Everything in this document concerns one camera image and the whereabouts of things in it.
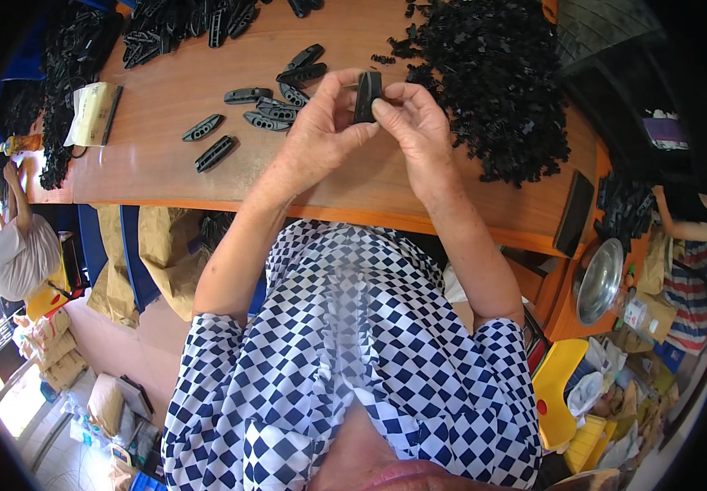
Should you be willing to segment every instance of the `label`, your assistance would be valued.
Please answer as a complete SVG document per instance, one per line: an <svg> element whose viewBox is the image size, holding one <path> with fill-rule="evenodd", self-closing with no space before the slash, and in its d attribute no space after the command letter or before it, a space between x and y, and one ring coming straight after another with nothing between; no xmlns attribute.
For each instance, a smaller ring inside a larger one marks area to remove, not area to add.
<svg viewBox="0 0 707 491"><path fill-rule="evenodd" d="M642 320L644 312L648 309L648 305L642 300L632 299L624 309L624 322L629 324L634 329L638 329L638 320Z"/></svg>

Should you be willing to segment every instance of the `stainless steel bowl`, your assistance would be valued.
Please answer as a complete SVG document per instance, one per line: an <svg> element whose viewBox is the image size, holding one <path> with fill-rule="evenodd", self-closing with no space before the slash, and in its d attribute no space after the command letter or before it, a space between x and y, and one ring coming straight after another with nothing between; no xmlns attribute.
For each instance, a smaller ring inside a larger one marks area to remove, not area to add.
<svg viewBox="0 0 707 491"><path fill-rule="evenodd" d="M580 324L593 325L607 312L618 293L623 270L624 248L618 239L608 239L583 255L572 282Z"/></svg>

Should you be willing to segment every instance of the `tiled floor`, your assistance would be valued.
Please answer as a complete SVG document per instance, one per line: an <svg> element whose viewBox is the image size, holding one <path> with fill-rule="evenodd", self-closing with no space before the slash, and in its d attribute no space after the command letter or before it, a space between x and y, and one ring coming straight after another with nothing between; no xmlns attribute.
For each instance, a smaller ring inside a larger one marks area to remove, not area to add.
<svg viewBox="0 0 707 491"><path fill-rule="evenodd" d="M162 427L176 386L189 322L160 297L141 315L138 329L130 329L87 307L86 298L65 306L72 318L70 330L78 351L94 372L127 375L143 385L155 407L152 423Z"/></svg>

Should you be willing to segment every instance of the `woman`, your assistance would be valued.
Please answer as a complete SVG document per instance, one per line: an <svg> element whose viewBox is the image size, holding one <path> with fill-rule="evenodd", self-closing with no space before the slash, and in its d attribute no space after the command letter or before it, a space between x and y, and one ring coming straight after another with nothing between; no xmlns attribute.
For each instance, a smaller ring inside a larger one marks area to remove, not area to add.
<svg viewBox="0 0 707 491"><path fill-rule="evenodd" d="M4 176L11 200L6 224L0 215L0 295L18 302L28 300L59 269L61 249L51 225L32 213L13 161Z"/></svg>
<svg viewBox="0 0 707 491"><path fill-rule="evenodd" d="M203 271L162 439L172 489L527 488L540 443L517 281L468 200L448 121L396 83L349 126L360 70L332 72ZM393 230L300 220L291 202L379 127L399 142L475 315ZM247 311L266 263L259 314Z"/></svg>

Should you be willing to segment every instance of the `checkered shirt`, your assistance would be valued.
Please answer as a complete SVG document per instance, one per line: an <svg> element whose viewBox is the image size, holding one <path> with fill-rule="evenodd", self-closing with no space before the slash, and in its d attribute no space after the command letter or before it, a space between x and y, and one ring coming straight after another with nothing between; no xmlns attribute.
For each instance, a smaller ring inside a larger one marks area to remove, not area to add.
<svg viewBox="0 0 707 491"><path fill-rule="evenodd" d="M400 459L528 488L540 465L522 333L470 336L437 265L393 230L301 220L244 329L192 321L162 456L171 489L304 489L354 398Z"/></svg>

